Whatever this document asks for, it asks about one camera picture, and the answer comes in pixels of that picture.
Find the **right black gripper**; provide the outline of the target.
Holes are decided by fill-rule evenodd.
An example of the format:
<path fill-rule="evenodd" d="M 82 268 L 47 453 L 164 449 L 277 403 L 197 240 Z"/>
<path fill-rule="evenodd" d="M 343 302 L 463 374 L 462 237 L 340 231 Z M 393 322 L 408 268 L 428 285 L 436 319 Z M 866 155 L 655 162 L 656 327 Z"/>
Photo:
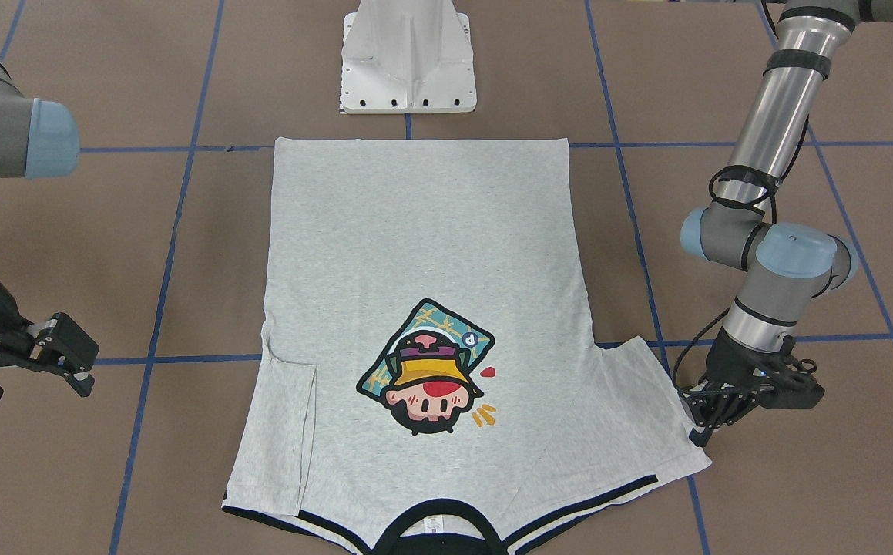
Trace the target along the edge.
<path fill-rule="evenodd" d="M 36 370 L 34 359 L 30 358 L 35 342 L 39 348 L 38 369 L 61 376 L 80 397 L 91 395 L 95 379 L 90 372 L 99 354 L 99 344 L 72 316 L 56 312 L 48 320 L 33 324 L 21 315 L 15 298 L 0 282 L 0 337 L 3 335 L 23 338 L 18 345 L 24 348 L 9 351 L 22 358 L 20 368 Z M 3 393 L 0 386 L 0 400 Z"/>

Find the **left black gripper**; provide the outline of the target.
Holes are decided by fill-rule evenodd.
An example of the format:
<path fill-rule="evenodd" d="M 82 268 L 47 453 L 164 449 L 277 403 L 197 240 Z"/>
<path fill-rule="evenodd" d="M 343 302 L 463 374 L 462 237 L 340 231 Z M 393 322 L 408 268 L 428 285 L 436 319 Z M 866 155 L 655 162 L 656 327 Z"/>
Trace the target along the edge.
<path fill-rule="evenodd" d="M 788 337 L 776 352 L 791 352 L 793 347 L 794 338 Z M 680 390 L 696 426 L 718 429 L 760 407 L 755 399 L 760 381 L 755 368 L 772 354 L 745 347 L 721 329 L 707 354 L 706 372 L 699 382 L 702 387 Z"/>

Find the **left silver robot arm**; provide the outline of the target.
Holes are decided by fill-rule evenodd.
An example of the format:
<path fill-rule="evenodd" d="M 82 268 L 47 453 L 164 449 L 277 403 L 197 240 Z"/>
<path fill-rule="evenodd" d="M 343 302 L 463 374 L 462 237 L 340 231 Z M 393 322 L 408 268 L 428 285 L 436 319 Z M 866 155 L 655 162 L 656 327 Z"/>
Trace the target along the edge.
<path fill-rule="evenodd" d="M 746 274 L 713 319 L 703 376 L 677 387 L 700 446 L 753 409 L 811 409 L 822 400 L 816 363 L 794 356 L 795 330 L 809 303 L 844 287 L 861 263 L 850 241 L 781 221 L 776 196 L 834 54 L 862 22 L 893 22 L 893 1 L 787 1 L 778 18 L 763 14 L 776 45 L 759 91 L 727 165 L 708 183 L 710 204 L 690 212 L 680 232 L 688 253 Z"/>

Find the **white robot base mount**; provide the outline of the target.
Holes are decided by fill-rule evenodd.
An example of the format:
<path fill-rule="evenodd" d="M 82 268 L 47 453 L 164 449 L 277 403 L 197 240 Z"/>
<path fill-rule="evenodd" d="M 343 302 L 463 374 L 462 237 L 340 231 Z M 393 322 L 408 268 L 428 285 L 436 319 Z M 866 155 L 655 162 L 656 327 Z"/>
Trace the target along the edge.
<path fill-rule="evenodd" d="M 343 21 L 345 115 L 470 113 L 478 102 L 470 20 L 451 1 L 362 1 Z"/>

